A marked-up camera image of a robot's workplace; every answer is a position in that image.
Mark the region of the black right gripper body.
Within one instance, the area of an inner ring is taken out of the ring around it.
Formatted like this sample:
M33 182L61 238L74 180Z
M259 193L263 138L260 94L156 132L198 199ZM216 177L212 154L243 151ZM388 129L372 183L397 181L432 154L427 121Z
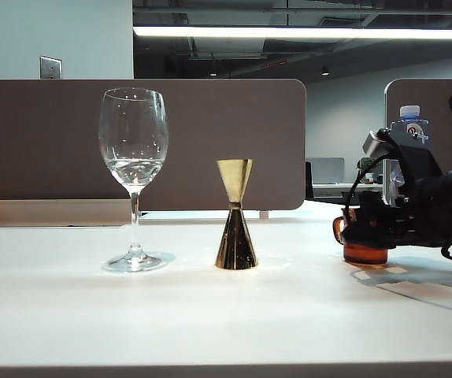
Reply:
M386 164L386 203L395 215L391 232L398 245L442 246L420 201L422 180L442 175L428 144L405 131L386 131L390 161Z

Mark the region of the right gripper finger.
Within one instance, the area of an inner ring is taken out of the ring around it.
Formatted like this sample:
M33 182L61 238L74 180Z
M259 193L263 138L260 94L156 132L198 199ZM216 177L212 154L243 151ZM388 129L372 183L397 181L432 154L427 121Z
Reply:
M372 248L392 248L390 240L390 208L378 191L358 194L360 206L343 210L345 220L344 240Z

